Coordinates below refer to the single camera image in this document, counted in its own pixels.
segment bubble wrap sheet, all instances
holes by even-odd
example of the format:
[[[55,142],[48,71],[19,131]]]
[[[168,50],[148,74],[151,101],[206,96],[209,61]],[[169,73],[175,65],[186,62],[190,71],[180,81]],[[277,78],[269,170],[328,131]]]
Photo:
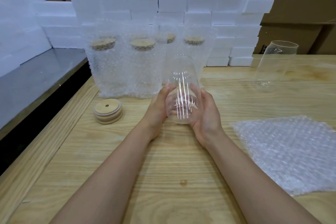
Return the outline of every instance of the bubble wrap sheet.
[[[336,190],[336,132],[306,116],[232,124],[253,161],[290,195]]]

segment glass rim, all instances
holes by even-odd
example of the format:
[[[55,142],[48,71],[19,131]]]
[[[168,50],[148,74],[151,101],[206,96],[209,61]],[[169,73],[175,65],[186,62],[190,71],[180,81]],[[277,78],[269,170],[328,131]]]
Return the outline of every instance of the glass rim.
[[[298,48],[299,47],[299,45],[296,43],[289,42],[289,41],[283,41],[283,40],[274,40],[271,42],[271,44],[274,44],[280,47],[286,47],[286,48]]]

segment left hand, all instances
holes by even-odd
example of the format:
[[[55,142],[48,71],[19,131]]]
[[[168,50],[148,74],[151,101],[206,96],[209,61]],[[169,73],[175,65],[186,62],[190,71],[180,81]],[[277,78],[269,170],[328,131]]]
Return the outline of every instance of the left hand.
[[[149,128],[151,140],[159,135],[162,123],[166,120],[166,98],[174,88],[176,86],[171,85],[169,82],[166,83],[158,95],[152,99],[144,117],[140,121],[140,123]]]

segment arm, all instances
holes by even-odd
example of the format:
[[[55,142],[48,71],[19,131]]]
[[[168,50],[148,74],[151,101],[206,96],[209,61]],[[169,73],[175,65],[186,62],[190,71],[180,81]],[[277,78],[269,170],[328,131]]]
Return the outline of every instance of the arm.
[[[268,177],[224,132],[212,95],[201,91],[204,112],[191,124],[228,183],[249,224],[321,224]]]
[[[73,194],[51,224],[120,223],[148,143],[166,119],[170,85],[153,99],[142,120]]]

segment clear glass cup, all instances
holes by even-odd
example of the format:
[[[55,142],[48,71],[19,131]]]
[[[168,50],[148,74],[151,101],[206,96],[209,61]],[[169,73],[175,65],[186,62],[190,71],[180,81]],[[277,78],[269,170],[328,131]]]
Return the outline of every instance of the clear glass cup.
[[[189,124],[203,111],[194,61],[189,56],[176,56],[170,62],[169,82],[173,89],[166,99],[168,119]]]
[[[287,41],[272,41],[267,46],[254,77],[257,90],[271,92],[276,89],[298,47]]]

